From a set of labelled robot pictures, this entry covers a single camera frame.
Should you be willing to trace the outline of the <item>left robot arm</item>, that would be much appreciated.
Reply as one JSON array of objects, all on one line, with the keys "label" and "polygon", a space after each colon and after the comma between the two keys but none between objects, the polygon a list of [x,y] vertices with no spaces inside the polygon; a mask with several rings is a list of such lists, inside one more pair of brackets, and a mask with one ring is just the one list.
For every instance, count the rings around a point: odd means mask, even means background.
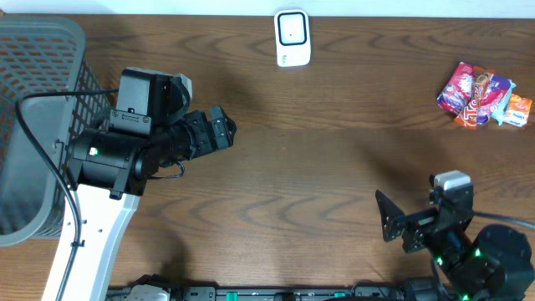
[{"label": "left robot arm", "polygon": [[102,300],[117,252],[149,180],[229,148],[237,132],[222,107],[191,111],[184,74],[127,68],[101,130],[88,127],[68,148],[72,180],[45,300]]}]

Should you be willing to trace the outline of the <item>purple snack packet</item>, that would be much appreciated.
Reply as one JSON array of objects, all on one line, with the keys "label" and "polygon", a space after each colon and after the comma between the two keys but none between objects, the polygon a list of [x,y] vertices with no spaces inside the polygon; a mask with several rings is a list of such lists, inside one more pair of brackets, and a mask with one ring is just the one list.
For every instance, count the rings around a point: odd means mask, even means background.
[{"label": "purple snack packet", "polygon": [[[471,98],[475,67],[479,66],[460,62],[448,83],[437,97],[437,104],[456,117],[461,113]],[[499,102],[510,88],[509,80],[511,79],[496,74],[494,71],[487,91],[481,100],[477,116],[477,126],[486,124],[492,118],[492,112],[497,108]]]}]

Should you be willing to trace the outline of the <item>small orange white box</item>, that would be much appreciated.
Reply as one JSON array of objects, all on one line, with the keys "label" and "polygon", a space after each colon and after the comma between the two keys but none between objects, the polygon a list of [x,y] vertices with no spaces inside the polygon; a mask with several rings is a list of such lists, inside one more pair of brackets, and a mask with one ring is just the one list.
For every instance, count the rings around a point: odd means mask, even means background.
[{"label": "small orange white box", "polygon": [[503,122],[517,127],[523,127],[528,120],[532,100],[513,94],[509,100]]}]

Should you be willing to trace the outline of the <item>teal snack packet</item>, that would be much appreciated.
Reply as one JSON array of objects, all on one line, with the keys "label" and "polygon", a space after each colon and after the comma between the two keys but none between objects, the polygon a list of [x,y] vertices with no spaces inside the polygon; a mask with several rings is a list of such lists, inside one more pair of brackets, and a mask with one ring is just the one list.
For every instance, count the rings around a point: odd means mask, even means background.
[{"label": "teal snack packet", "polygon": [[509,80],[509,82],[510,82],[510,88],[505,93],[502,100],[499,102],[497,108],[492,112],[492,118],[496,120],[499,125],[502,125],[505,119],[508,106],[509,106],[509,102],[512,96],[512,91],[516,87],[516,84],[514,82],[512,82],[511,80]]}]

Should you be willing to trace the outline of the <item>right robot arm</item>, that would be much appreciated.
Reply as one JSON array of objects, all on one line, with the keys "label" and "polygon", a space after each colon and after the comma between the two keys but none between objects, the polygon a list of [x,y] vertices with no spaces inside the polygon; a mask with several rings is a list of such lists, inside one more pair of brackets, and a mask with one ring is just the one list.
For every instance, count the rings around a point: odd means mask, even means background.
[{"label": "right robot arm", "polygon": [[406,253],[426,249],[460,300],[522,300],[534,281],[532,249],[517,230],[491,224],[475,240],[466,229],[475,216],[473,185],[430,189],[434,205],[405,214],[382,191],[375,192],[383,239],[403,240]]}]

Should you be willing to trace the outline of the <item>orange chocolate bar wrapper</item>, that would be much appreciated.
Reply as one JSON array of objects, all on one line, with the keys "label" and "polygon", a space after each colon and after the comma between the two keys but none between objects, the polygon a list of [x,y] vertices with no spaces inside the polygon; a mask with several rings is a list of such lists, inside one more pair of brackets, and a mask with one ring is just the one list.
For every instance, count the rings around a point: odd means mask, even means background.
[{"label": "orange chocolate bar wrapper", "polygon": [[493,69],[483,69],[480,67],[474,68],[471,98],[467,102],[467,105],[462,109],[461,113],[454,119],[454,122],[457,125],[466,127],[470,130],[475,130],[477,128],[478,110],[493,75]]}]

